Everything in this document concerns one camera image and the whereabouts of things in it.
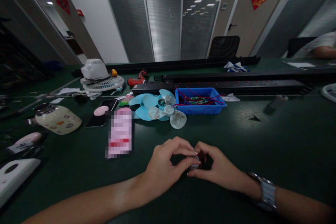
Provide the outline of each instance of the door handle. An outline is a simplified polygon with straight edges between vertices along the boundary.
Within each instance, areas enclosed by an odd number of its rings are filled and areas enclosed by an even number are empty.
[[[231,30],[231,27],[232,27],[232,26],[237,26],[237,25],[236,25],[236,24],[234,24],[234,25],[233,25],[233,24],[230,24],[228,30]]]

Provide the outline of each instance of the jar lid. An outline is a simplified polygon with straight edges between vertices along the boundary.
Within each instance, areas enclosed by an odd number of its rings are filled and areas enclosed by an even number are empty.
[[[50,103],[42,103],[35,108],[33,108],[34,112],[37,116],[44,116],[46,114],[49,114],[57,108],[56,105],[50,104]]]

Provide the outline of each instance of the hand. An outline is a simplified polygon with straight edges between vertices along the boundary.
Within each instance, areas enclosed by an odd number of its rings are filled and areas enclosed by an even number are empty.
[[[217,147],[198,142],[195,151],[209,154],[213,159],[211,170],[191,170],[189,177],[197,177],[216,183],[226,189],[242,191],[246,181],[246,173],[235,167]]]
[[[147,169],[139,175],[135,186],[136,190],[141,192],[142,205],[165,193],[191,165],[201,163],[195,158],[187,157],[173,166],[170,158],[176,154],[196,155],[190,143],[177,136],[154,148]]]

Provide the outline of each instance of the white shirt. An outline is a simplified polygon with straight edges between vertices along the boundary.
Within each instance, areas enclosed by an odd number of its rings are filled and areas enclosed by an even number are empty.
[[[313,41],[302,47],[293,58],[312,58],[312,50],[320,46],[330,46],[331,48],[336,47],[336,32],[330,32],[323,34],[322,36],[314,39]]]

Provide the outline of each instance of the wristwatch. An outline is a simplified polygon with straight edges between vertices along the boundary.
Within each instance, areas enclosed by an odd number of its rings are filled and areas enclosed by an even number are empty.
[[[277,207],[275,206],[275,186],[274,184],[263,178],[258,176],[257,174],[253,173],[253,172],[248,172],[248,174],[258,180],[261,184],[261,188],[262,188],[262,201],[261,202],[255,202],[255,204],[257,204],[259,207],[267,210],[267,211],[275,211],[277,209]]]

